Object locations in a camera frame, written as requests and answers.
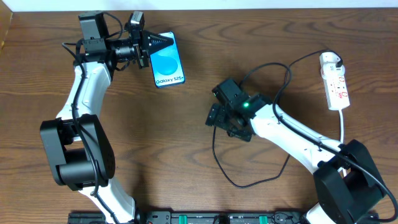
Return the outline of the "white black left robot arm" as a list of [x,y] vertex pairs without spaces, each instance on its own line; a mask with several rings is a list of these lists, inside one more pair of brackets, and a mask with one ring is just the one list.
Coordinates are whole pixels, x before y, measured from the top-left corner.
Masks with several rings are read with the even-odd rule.
[[83,38],[62,43],[74,58],[75,79],[62,110],[43,121],[40,136],[55,182],[87,196],[106,223],[146,223],[146,215],[114,176],[114,151],[100,123],[106,90],[114,73],[131,62],[149,65],[152,54],[174,40],[144,29],[144,15],[133,12],[119,32],[110,34],[104,11],[78,16]]

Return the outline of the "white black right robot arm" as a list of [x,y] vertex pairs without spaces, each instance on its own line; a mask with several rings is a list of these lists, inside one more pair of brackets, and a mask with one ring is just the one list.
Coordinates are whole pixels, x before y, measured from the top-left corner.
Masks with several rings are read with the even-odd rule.
[[330,139],[285,114],[262,95],[249,96],[227,79],[212,90],[213,104],[206,125],[249,142],[253,135],[273,142],[298,160],[312,175],[317,204],[305,215],[307,223],[376,221],[369,214],[386,193],[384,181],[366,146]]

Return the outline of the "blue Galaxy smartphone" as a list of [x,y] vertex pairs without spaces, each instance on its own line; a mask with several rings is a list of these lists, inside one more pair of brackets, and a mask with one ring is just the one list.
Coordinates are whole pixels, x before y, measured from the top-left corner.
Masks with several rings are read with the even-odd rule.
[[175,35],[173,32],[166,32],[160,35],[170,37],[174,43],[150,56],[155,86],[164,88],[183,84],[185,83],[185,74]]

